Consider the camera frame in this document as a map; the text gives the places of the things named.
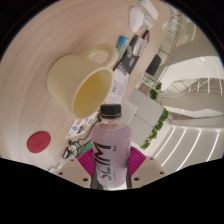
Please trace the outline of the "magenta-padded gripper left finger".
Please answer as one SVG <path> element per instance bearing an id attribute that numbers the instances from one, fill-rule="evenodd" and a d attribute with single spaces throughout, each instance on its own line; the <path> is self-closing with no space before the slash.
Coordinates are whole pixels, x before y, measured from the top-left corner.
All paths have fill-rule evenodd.
<path id="1" fill-rule="evenodd" d="M 54 171 L 54 174 L 81 187 L 95 189 L 97 176 L 93 149 L 88 149 L 78 158 L 68 158 Z"/>

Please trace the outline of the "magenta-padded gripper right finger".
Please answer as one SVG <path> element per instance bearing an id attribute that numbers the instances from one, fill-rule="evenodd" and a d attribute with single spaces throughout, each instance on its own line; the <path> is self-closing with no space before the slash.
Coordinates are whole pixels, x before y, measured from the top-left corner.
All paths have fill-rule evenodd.
<path id="1" fill-rule="evenodd" d="M 128 189 L 141 188 L 167 175 L 153 157 L 146 157 L 135 147 L 131 147 L 128 160 L 126 184 Z"/>

